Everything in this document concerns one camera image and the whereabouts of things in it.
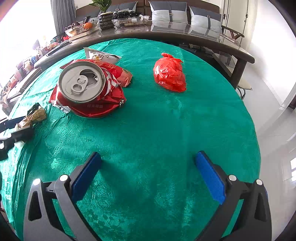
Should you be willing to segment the glass fruit tray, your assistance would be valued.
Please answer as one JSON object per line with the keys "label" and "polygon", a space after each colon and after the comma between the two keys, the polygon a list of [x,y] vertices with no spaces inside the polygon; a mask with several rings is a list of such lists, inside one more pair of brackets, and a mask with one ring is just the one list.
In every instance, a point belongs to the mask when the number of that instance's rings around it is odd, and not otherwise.
{"label": "glass fruit tray", "polygon": [[149,18],[150,16],[135,11],[116,11],[113,13],[112,22],[115,27],[124,28],[144,25]]}

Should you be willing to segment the crushed red soda can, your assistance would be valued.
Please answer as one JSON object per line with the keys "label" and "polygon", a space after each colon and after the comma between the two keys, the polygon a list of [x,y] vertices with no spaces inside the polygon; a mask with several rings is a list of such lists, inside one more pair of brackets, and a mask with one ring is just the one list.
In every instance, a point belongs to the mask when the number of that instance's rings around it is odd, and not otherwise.
{"label": "crushed red soda can", "polygon": [[107,69],[76,62],[63,69],[49,102],[66,113],[101,118],[126,102],[123,88]]}

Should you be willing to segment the grey white cushion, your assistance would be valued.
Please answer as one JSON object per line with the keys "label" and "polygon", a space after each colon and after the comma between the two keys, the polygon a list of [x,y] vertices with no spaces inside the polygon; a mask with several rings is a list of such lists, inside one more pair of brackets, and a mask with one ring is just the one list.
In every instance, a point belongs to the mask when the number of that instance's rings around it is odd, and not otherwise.
{"label": "grey white cushion", "polygon": [[191,25],[222,33],[221,14],[189,6]]}
{"label": "grey white cushion", "polygon": [[179,1],[149,1],[152,21],[188,23],[187,3]]}

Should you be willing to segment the potted green plant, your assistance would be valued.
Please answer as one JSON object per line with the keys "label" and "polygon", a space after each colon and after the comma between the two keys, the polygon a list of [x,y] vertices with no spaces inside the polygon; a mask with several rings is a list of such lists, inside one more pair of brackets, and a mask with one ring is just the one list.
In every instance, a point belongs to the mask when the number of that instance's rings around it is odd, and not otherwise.
{"label": "potted green plant", "polygon": [[100,8],[100,14],[98,17],[98,25],[101,30],[108,30],[114,27],[112,22],[113,13],[108,11],[108,8],[111,6],[112,0],[92,0],[90,6]]}

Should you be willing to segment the red snack wrapper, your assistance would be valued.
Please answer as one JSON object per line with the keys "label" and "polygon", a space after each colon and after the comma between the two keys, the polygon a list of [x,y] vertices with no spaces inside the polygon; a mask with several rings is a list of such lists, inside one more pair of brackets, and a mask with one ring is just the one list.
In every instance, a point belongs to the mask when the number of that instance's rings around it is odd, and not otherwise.
{"label": "red snack wrapper", "polygon": [[132,80],[132,74],[128,70],[126,70],[122,67],[119,67],[115,64],[112,64],[112,63],[103,62],[101,60],[93,60],[93,59],[72,60],[72,61],[68,62],[67,64],[61,66],[60,69],[65,69],[70,64],[73,64],[76,62],[77,63],[90,62],[90,63],[96,64],[100,68],[107,69],[117,79],[117,81],[119,82],[121,87],[127,87]]}

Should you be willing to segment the orange fruit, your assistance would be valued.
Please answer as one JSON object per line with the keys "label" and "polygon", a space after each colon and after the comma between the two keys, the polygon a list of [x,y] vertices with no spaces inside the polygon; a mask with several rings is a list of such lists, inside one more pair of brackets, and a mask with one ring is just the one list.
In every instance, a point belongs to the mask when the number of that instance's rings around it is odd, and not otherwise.
{"label": "orange fruit", "polygon": [[84,25],[83,25],[83,28],[85,30],[89,30],[93,27],[93,22],[86,22]]}

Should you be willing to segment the green tablecloth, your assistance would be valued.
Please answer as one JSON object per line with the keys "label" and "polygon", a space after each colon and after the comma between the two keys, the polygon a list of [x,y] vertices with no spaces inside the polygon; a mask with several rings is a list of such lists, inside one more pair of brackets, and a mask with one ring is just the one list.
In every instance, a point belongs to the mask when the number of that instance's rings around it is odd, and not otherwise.
{"label": "green tablecloth", "polygon": [[[11,117],[34,103],[47,112],[35,135],[1,162],[4,208],[19,237],[32,182],[71,173],[93,152],[102,157],[78,207],[103,240],[194,240],[218,207],[194,164],[204,151],[239,180],[259,177],[255,126],[229,82],[199,57],[172,45],[116,39],[92,46],[121,56],[132,73],[126,102],[102,118],[64,113],[49,103],[60,67],[85,58],[75,52],[44,71],[14,106]],[[183,61],[186,91],[154,81],[162,53]]]}

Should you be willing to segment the red plastic bag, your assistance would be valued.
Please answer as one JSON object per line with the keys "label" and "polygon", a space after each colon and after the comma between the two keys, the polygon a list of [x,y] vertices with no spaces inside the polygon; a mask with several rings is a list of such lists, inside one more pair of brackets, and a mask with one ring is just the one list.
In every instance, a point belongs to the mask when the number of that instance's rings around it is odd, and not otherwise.
{"label": "red plastic bag", "polygon": [[173,92],[186,91],[186,78],[182,67],[183,61],[168,53],[156,61],[153,68],[154,81]]}

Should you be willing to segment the yellow green snack wrapper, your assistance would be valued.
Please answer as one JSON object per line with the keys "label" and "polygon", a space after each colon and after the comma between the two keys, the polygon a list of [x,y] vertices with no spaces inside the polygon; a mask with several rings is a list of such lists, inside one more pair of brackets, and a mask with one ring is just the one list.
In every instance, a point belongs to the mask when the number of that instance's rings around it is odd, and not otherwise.
{"label": "yellow green snack wrapper", "polygon": [[27,115],[16,124],[17,129],[32,127],[47,118],[46,111],[39,103],[35,103],[27,112]]}

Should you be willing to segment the dark wooden coffee table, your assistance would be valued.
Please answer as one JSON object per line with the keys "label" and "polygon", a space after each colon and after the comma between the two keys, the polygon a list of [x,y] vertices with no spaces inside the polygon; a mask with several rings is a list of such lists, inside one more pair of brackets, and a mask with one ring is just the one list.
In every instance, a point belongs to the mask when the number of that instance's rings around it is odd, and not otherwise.
{"label": "dark wooden coffee table", "polygon": [[214,55],[213,58],[221,65],[226,73],[226,79],[234,88],[238,86],[246,64],[255,63],[255,58],[250,53],[222,33],[189,24],[149,21],[146,25],[108,30],[96,29],[82,37],[72,37],[69,44],[63,44],[55,52],[41,57],[33,67],[46,70],[57,61],[84,47],[122,38],[146,39],[180,45],[191,44],[206,47],[214,54],[233,56],[237,61],[232,71],[217,56]]}

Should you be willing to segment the white rolling stool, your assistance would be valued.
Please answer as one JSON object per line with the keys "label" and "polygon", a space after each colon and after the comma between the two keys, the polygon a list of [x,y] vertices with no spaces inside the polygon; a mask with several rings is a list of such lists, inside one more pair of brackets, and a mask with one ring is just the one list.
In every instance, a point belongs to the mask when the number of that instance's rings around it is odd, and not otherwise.
{"label": "white rolling stool", "polygon": [[241,100],[243,100],[246,96],[246,91],[252,91],[252,87],[247,80],[241,78],[236,90],[238,91]]}

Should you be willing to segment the silver chip bag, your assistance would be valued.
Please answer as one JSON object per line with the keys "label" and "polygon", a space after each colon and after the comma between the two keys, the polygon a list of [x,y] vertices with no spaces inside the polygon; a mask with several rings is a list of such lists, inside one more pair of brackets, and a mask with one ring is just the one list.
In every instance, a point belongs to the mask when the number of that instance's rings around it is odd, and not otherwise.
{"label": "silver chip bag", "polygon": [[117,56],[114,54],[102,52],[91,48],[84,48],[84,51],[87,59],[99,60],[111,64],[116,64],[121,59],[121,56]]}

